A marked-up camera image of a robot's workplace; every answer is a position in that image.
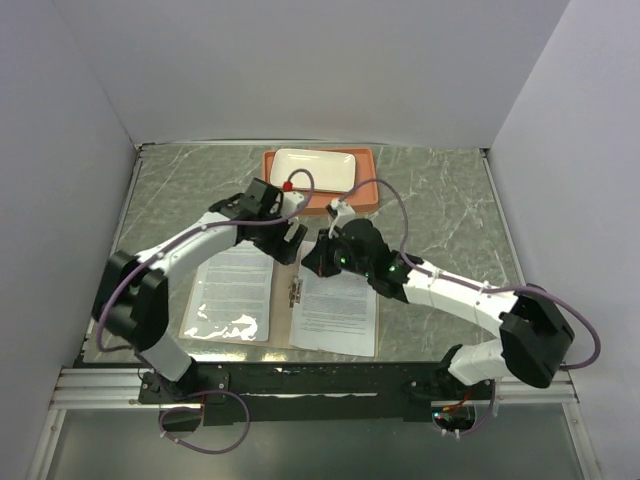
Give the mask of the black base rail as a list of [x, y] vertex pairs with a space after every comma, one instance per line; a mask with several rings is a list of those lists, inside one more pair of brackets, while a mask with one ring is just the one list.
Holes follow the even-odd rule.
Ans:
[[436, 362], [202, 363], [190, 387], [142, 378], [138, 401], [204, 409], [207, 426], [266, 421], [401, 419], [428, 422], [435, 402], [487, 400], [488, 381], [464, 386]]

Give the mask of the white rectangular plate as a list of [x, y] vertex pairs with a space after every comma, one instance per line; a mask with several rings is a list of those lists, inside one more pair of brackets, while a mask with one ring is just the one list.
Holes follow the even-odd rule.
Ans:
[[355, 185], [356, 157], [343, 152], [282, 148], [274, 155], [267, 179], [282, 186], [297, 169], [312, 175], [316, 191], [345, 193]]

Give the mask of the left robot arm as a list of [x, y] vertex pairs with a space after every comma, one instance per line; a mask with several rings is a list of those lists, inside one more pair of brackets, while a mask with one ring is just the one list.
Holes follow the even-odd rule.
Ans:
[[242, 242], [282, 265], [293, 263], [307, 232], [294, 219], [310, 200], [290, 181], [277, 187], [255, 178], [245, 191], [214, 203], [195, 223], [159, 245], [136, 254], [112, 254], [91, 310], [98, 350], [111, 350], [103, 341], [106, 332], [123, 339], [121, 349], [151, 367], [167, 395], [177, 402], [190, 400], [202, 380], [197, 361], [168, 332], [171, 288], [214, 255]]

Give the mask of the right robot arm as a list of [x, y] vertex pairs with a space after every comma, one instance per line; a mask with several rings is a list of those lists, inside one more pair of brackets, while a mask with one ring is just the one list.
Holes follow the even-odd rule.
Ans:
[[448, 398], [504, 376], [546, 388], [575, 337], [546, 291], [529, 286], [501, 290], [438, 269], [390, 249], [367, 219], [320, 230], [302, 264], [320, 278], [360, 275], [385, 298], [443, 311], [491, 334], [483, 343], [451, 347], [440, 361], [434, 380]]

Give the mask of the white printed paper sheets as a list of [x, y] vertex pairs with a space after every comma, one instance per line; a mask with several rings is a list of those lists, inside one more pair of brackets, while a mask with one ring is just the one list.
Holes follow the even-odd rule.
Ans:
[[378, 346], [378, 297], [365, 278], [342, 272], [319, 278], [300, 265], [289, 343], [312, 351], [373, 358]]

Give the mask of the white printed paper sheet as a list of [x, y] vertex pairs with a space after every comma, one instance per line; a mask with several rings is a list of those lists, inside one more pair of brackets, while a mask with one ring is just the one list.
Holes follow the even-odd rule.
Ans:
[[201, 264], [179, 336], [208, 342], [267, 341], [273, 273], [274, 260], [249, 242]]

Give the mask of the tan paper folder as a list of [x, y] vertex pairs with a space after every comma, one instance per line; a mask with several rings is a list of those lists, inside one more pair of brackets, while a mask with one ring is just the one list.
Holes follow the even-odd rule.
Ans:
[[240, 345], [255, 344], [276, 349], [297, 349], [289, 343], [293, 301], [296, 299], [296, 274], [299, 261], [283, 266], [274, 260], [272, 276], [271, 303], [269, 315], [269, 338], [265, 342], [235, 343]]

